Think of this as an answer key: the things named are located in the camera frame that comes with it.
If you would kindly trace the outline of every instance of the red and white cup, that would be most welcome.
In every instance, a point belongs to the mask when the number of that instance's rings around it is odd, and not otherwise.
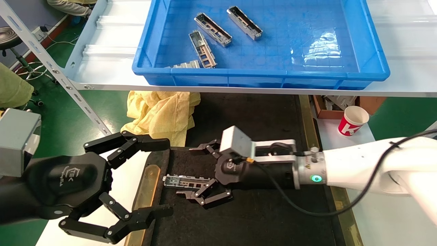
[[[338,131],[345,137],[353,136],[365,123],[369,121],[369,114],[364,108],[349,106],[344,110]]]

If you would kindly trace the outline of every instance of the white shelf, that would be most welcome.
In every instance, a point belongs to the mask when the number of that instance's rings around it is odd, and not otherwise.
[[[304,95],[437,97],[437,17],[427,0],[369,0],[391,76],[362,91],[149,85],[131,66],[150,7],[147,0],[99,0],[70,57],[78,89]]]

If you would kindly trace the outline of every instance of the cardboard box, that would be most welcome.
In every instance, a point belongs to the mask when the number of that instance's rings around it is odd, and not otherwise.
[[[313,95],[312,98],[318,119],[341,119],[343,117],[343,111],[327,110],[322,96]],[[355,105],[364,108],[370,115],[373,115],[385,99],[386,97],[357,97]]]

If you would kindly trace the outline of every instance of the black work mat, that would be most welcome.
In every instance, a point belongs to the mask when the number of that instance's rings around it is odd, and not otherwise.
[[[202,94],[194,112],[196,127],[188,131],[187,146],[220,138],[227,127],[238,126],[254,141],[295,139],[298,150],[306,146],[297,96]],[[214,177],[216,160],[210,155],[192,156],[187,148],[170,151],[167,173]],[[173,206],[172,217],[158,219],[146,231],[152,246],[334,246],[331,220],[304,215],[276,190],[234,190],[234,200],[208,210],[163,189],[155,201]],[[323,186],[287,190],[298,206],[328,211]]]

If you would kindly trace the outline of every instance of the yellow cloth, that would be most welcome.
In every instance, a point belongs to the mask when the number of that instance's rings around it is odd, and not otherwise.
[[[171,146],[185,146],[187,130],[194,127],[194,107],[200,103],[198,92],[130,91],[128,117],[135,120],[121,131],[168,138]]]

